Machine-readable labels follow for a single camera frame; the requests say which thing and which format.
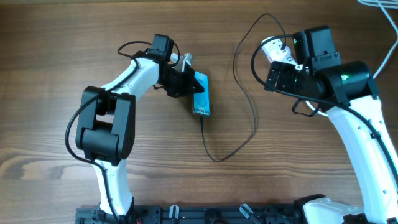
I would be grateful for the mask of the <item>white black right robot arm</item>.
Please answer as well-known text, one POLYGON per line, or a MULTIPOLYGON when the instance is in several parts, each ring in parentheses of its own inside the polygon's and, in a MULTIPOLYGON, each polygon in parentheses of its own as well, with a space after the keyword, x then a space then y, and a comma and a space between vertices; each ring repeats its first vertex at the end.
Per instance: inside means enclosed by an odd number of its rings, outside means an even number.
POLYGON ((396 223, 397 153, 382 115, 379 90, 368 66, 343 64, 330 28, 291 35, 296 64, 272 62, 262 81, 267 91, 317 103, 328 115, 349 155, 363 199, 362 207, 316 194, 294 202, 299 223, 396 223))

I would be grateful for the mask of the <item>blue screen Galaxy smartphone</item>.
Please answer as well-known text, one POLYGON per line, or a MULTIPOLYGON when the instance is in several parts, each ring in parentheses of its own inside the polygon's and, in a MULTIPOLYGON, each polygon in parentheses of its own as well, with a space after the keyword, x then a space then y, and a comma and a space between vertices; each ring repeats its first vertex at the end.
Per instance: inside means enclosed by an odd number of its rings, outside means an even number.
POLYGON ((195 72, 195 78, 204 88, 204 92, 193 95, 193 112, 195 114, 210 116, 210 94, 207 75, 195 72))

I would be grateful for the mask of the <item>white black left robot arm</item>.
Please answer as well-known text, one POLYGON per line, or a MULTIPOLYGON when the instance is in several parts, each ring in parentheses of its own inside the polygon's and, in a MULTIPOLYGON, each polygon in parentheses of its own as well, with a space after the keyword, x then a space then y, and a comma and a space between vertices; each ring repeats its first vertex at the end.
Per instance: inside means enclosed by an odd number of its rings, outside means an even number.
POLYGON ((156 34, 148 48, 128 56, 128 68, 117 78, 102 87, 84 89, 81 105, 67 124, 67 151, 92 165, 97 174, 103 223, 133 221, 126 159, 135 140, 136 103, 149 88, 161 88, 172 98, 205 92, 190 66, 189 54, 172 57, 177 47, 169 36, 156 34))

